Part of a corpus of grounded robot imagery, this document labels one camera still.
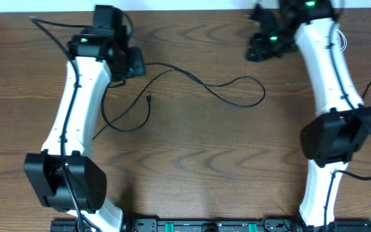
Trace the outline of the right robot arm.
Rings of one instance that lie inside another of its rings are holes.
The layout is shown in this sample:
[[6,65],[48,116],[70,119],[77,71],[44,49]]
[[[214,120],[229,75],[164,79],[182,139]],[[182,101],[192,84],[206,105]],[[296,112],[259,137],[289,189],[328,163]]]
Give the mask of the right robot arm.
[[371,106],[364,104],[336,41],[342,11],[330,1],[280,1],[279,14],[256,3],[249,19],[260,27],[247,59],[262,62],[300,51],[314,93],[316,117],[300,131],[308,160],[303,200],[291,231],[371,231],[371,221],[336,219],[341,178],[353,154],[371,137]]

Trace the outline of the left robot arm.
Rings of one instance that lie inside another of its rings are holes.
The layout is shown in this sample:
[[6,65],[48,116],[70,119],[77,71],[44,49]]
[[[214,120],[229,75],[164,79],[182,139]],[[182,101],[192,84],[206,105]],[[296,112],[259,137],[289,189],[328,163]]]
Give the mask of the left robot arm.
[[74,215],[74,231],[122,231],[124,216],[107,197],[107,178],[93,161],[98,111],[110,84],[145,74],[141,49],[130,47],[132,25],[122,10],[96,5],[91,26],[81,26],[63,52],[68,60],[61,103],[39,153],[24,171],[40,203]]

